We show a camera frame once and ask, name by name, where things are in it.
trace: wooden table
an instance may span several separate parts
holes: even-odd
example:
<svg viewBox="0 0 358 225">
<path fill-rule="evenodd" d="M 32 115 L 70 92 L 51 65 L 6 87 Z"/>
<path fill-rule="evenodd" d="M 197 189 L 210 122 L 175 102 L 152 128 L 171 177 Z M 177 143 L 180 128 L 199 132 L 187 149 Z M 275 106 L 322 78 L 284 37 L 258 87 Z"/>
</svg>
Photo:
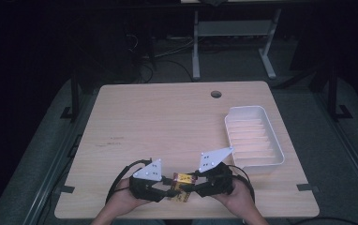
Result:
<svg viewBox="0 0 358 225">
<path fill-rule="evenodd" d="M 211 92 L 222 96 L 213 98 Z M 161 158 L 162 172 L 197 170 L 200 153 L 229 146 L 224 117 L 230 107 L 260 105 L 270 119 L 285 162 L 269 174 L 250 175 L 264 217 L 314 217 L 312 191 L 265 82 L 197 82 L 103 86 L 55 209 L 58 218 L 94 218 L 113 180 L 138 159 Z M 122 218 L 234 218 L 213 198 L 192 193 L 188 202 L 162 200 Z"/>
</svg>

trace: human hand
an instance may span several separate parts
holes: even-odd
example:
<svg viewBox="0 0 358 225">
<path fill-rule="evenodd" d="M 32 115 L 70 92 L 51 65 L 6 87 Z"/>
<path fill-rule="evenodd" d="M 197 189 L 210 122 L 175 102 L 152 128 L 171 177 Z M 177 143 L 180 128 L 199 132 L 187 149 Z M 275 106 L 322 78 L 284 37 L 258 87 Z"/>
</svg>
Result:
<svg viewBox="0 0 358 225">
<path fill-rule="evenodd" d="M 118 183 L 117 190 L 121 188 L 129 187 L 129 179 L 123 179 Z M 129 189 L 122 189 L 117 192 L 114 192 L 110 197 L 109 201 L 99 212 L 97 217 L 92 222 L 92 225 L 99 224 L 111 224 L 112 221 L 122 215 L 125 215 L 136 207 L 139 207 L 143 204 L 147 204 L 149 201 L 140 200 L 133 197 Z"/>
<path fill-rule="evenodd" d="M 233 191 L 230 195 L 218 194 L 212 197 L 220 201 L 235 216 L 244 219 L 249 225 L 267 224 L 255 206 L 248 187 L 236 178 L 232 179 L 232 187 Z"/>
</svg>

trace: yellow object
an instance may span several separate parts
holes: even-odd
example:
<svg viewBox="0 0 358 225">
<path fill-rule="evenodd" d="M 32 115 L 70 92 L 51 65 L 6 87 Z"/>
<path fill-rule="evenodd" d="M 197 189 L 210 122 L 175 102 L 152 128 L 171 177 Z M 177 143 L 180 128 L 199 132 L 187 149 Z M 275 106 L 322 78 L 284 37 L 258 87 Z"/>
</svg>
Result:
<svg viewBox="0 0 358 225">
<path fill-rule="evenodd" d="M 171 201 L 182 202 L 182 203 L 187 202 L 187 199 L 190 196 L 190 192 L 184 192 L 182 189 L 180 189 L 180 186 L 195 185 L 196 180 L 197 180 L 197 176 L 175 172 L 173 174 L 173 182 L 171 185 L 171 189 L 181 190 L 181 193 L 171 198 Z"/>
</svg>

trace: plastic tray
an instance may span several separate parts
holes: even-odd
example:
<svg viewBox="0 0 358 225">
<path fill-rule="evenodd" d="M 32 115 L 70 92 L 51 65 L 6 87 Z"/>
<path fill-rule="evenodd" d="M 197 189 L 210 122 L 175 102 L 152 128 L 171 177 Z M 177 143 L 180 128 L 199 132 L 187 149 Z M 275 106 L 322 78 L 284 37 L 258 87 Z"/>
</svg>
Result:
<svg viewBox="0 0 358 225">
<path fill-rule="evenodd" d="M 246 173 L 270 173 L 284 162 L 276 135 L 261 106 L 230 108 L 225 117 L 234 164 Z"/>
</svg>

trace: desk stand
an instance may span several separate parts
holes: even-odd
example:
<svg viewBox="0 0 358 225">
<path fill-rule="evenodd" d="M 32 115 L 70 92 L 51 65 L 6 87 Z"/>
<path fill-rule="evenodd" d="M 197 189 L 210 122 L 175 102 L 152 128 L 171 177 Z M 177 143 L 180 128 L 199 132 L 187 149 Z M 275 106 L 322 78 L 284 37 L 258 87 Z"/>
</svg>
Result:
<svg viewBox="0 0 358 225">
<path fill-rule="evenodd" d="M 264 48 L 259 49 L 261 60 L 270 79 L 274 79 L 276 74 L 270 63 L 267 53 L 275 35 L 278 18 L 281 9 L 277 9 L 272 20 L 260 21 L 217 21 L 217 22 L 200 22 L 198 11 L 194 15 L 194 45 L 193 45 L 193 79 L 199 80 L 200 64 L 199 64 L 199 37 L 212 36 L 267 36 L 267 42 Z"/>
</svg>

